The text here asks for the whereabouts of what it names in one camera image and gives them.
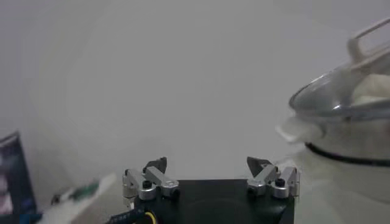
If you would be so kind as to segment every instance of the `pot lid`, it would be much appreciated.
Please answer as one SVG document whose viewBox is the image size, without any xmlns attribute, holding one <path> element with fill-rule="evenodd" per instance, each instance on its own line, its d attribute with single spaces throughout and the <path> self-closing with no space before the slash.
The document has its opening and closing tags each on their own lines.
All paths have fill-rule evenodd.
<svg viewBox="0 0 390 224">
<path fill-rule="evenodd" d="M 352 62 L 313 80 L 295 93 L 290 107 L 302 119 L 363 121 L 390 117 L 390 44 L 360 51 L 359 40 L 385 24 L 384 19 L 347 42 Z"/>
</svg>

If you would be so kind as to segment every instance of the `metal clamp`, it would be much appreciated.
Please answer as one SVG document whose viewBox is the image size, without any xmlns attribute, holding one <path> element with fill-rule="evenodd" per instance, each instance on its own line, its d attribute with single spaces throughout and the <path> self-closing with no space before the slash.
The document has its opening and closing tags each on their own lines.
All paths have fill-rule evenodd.
<svg viewBox="0 0 390 224">
<path fill-rule="evenodd" d="M 180 195 L 179 182 L 177 180 L 172 180 L 165 176 L 161 171 L 156 167 L 150 166 L 145 170 L 145 177 L 147 180 L 155 183 L 161 187 L 161 194 L 164 197 L 176 199 Z"/>
<path fill-rule="evenodd" d="M 156 185 L 145 179 L 141 172 L 135 169 L 126 170 L 122 181 L 127 188 L 136 189 L 141 200 L 153 200 L 156 198 Z"/>
<path fill-rule="evenodd" d="M 268 164 L 252 179 L 247 180 L 247 191 L 251 196 L 260 196 L 266 193 L 267 184 L 278 178 L 278 168 Z"/>
<path fill-rule="evenodd" d="M 287 167 L 283 170 L 278 179 L 271 183 L 272 196 L 275 198 L 288 198 L 290 195 L 299 195 L 300 174 L 294 167 Z"/>
</svg>

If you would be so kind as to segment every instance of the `white backdrop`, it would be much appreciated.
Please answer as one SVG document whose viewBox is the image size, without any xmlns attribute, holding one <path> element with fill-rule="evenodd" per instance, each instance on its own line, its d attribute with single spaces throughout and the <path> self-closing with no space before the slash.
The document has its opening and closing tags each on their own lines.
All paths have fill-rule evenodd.
<svg viewBox="0 0 390 224">
<path fill-rule="evenodd" d="M 21 130 L 40 205 L 160 156 L 174 178 L 237 177 L 246 156 L 297 150 L 274 132 L 290 95 L 389 15 L 384 0 L 4 0 L 0 134 Z"/>
</svg>

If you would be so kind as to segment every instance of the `black rubber ring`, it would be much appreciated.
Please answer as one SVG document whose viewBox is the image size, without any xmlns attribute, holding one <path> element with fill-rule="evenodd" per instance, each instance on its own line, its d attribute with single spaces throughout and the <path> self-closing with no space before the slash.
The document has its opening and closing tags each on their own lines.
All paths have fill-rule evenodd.
<svg viewBox="0 0 390 224">
<path fill-rule="evenodd" d="M 326 157 L 328 159 L 344 162 L 344 163 L 358 164 L 358 165 L 365 165 L 365 166 L 375 166 L 375 167 L 390 167 L 390 160 L 388 159 L 353 158 L 348 156 L 337 155 L 331 152 L 326 152 L 320 149 L 319 147 L 313 145 L 312 143 L 305 143 L 305 146 L 315 154 Z"/>
</svg>

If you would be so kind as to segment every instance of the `yellow cable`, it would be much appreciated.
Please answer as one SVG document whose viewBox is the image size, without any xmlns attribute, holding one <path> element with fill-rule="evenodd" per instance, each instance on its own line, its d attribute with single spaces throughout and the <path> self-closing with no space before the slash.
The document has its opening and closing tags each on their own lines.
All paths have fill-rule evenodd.
<svg viewBox="0 0 390 224">
<path fill-rule="evenodd" d="M 145 215 L 147 215 L 147 216 L 149 216 L 151 218 L 153 224 L 157 224 L 156 217 L 154 217 L 153 213 L 145 212 Z"/>
</svg>

